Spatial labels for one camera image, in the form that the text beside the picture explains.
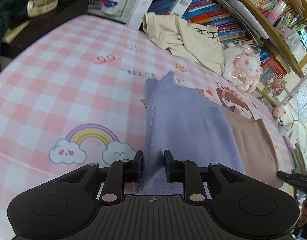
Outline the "purple and brown knit sweater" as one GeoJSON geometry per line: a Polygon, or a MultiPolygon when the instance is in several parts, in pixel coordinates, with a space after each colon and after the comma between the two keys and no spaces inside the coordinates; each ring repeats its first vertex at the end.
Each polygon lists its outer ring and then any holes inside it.
{"type": "Polygon", "coordinates": [[[174,73],[145,82],[146,139],[144,172],[138,194],[180,194],[168,183],[164,152],[198,166],[220,163],[263,183],[280,188],[278,159],[262,119],[250,119],[237,107],[223,107],[197,89],[174,83],[174,73]]]}

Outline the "white wrist watch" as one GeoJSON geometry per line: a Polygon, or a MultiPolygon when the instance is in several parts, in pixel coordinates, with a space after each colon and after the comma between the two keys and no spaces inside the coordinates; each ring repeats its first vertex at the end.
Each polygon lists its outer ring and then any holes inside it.
{"type": "Polygon", "coordinates": [[[29,0],[27,3],[27,14],[29,18],[34,18],[48,12],[57,7],[58,0],[29,0]]]}

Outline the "row of colourful books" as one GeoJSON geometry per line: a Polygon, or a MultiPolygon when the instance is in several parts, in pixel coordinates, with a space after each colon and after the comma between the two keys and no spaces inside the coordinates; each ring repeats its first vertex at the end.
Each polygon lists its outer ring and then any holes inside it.
{"type": "MultiPolygon", "coordinates": [[[[168,15],[175,1],[154,1],[149,6],[148,12],[153,12],[156,15],[168,15]]],[[[262,79],[273,73],[278,73],[281,76],[287,74],[284,67],[270,51],[261,49],[259,42],[247,40],[247,33],[250,33],[255,39],[265,38],[267,33],[240,1],[192,0],[182,18],[191,23],[217,27],[223,45],[228,45],[230,42],[237,44],[240,41],[246,41],[255,49],[256,53],[260,54],[260,63],[263,68],[262,79]]]]}

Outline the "pink white bunny plush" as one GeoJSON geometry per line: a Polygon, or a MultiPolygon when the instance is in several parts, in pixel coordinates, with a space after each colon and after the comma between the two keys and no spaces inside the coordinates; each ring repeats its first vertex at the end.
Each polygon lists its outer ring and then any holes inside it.
{"type": "Polygon", "coordinates": [[[235,45],[230,42],[223,51],[223,56],[222,77],[243,92],[254,92],[263,72],[260,55],[248,44],[235,45]]]}

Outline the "pink checkered desk mat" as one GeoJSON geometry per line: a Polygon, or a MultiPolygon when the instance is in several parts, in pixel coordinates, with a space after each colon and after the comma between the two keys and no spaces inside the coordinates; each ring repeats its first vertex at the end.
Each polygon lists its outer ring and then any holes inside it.
{"type": "Polygon", "coordinates": [[[17,194],[114,148],[142,150],[145,81],[174,72],[178,85],[219,102],[221,76],[158,48],[142,32],[79,16],[54,29],[0,73],[0,239],[17,194]]]}

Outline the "white green pen cup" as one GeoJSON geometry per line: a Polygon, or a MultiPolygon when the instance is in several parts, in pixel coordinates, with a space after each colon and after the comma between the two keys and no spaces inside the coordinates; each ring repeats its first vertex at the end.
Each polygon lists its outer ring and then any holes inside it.
{"type": "Polygon", "coordinates": [[[128,0],[108,0],[102,3],[101,11],[106,15],[121,16],[128,0]]]}

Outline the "cream printed t-shirt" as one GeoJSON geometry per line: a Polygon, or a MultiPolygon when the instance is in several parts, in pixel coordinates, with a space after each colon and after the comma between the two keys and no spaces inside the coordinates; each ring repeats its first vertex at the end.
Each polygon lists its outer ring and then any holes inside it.
{"type": "Polygon", "coordinates": [[[222,74],[224,55],[216,27],[189,23],[175,15],[149,12],[143,16],[143,30],[159,48],[200,64],[216,75],[222,74]]]}

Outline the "colourful bead ornament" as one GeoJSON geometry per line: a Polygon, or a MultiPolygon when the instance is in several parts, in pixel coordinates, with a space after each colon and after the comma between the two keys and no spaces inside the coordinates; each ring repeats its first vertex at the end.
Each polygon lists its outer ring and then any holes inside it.
{"type": "Polygon", "coordinates": [[[266,76],[265,88],[273,96],[279,96],[286,88],[286,81],[281,74],[268,74],[266,76]]]}

